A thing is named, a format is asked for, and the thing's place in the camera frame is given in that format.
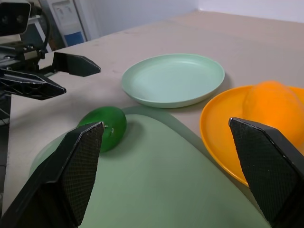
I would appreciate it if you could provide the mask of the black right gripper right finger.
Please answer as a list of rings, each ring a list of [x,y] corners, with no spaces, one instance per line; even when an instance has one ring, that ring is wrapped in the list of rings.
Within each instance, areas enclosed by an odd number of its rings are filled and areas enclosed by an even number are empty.
[[[242,172],[272,228],[304,228],[304,156],[277,129],[231,117]]]

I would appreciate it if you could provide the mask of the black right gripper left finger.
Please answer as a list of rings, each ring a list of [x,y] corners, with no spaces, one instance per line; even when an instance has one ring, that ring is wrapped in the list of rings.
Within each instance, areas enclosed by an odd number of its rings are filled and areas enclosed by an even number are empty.
[[[78,228],[94,187],[104,126],[75,128],[32,173],[0,228]]]

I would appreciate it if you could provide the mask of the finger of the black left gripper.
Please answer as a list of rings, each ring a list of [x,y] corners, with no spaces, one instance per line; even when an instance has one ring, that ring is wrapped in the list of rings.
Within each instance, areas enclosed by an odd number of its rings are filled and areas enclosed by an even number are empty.
[[[0,69],[0,92],[47,100],[65,94],[66,89],[43,74]]]
[[[81,77],[101,72],[101,67],[84,56],[59,52],[54,53],[52,67],[55,72],[65,72]]]

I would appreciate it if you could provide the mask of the orange round plate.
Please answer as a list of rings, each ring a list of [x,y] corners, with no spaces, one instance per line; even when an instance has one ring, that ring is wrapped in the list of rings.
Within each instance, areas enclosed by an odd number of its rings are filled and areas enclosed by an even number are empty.
[[[242,103],[252,85],[229,89],[213,97],[200,116],[200,133],[213,159],[233,178],[248,186],[242,172],[234,140],[228,125],[229,118],[240,117]]]

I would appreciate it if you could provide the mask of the light green round plate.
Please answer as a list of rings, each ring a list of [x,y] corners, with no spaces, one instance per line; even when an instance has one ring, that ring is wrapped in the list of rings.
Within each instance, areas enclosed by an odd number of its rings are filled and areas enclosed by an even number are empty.
[[[123,91],[142,105],[180,108],[210,97],[223,83],[218,62],[195,54],[168,54],[145,59],[125,71]]]

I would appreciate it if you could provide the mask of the white water dispenser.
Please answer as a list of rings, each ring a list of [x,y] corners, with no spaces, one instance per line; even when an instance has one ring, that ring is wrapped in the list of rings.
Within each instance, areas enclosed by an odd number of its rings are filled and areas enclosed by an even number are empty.
[[[39,0],[51,14],[66,47],[87,41],[74,0]]]

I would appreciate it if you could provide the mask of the orange fruit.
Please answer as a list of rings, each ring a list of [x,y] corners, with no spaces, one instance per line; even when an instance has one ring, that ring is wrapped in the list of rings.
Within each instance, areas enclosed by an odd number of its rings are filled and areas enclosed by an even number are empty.
[[[276,128],[297,148],[304,144],[304,103],[284,84],[264,81],[253,86],[242,109],[244,119]]]

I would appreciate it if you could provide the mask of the dark green fruit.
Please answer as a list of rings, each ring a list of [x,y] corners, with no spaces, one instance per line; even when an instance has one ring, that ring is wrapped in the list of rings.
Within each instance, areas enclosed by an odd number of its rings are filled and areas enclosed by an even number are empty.
[[[120,108],[113,106],[99,107],[85,115],[77,127],[95,122],[103,122],[104,124],[100,153],[108,152],[122,140],[127,128],[126,116]]]

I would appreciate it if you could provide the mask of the pale green rounded board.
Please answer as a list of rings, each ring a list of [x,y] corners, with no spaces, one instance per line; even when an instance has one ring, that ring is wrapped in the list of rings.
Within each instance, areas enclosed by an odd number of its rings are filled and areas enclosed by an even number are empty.
[[[121,142],[99,156],[79,228],[271,228],[171,114],[124,109]]]

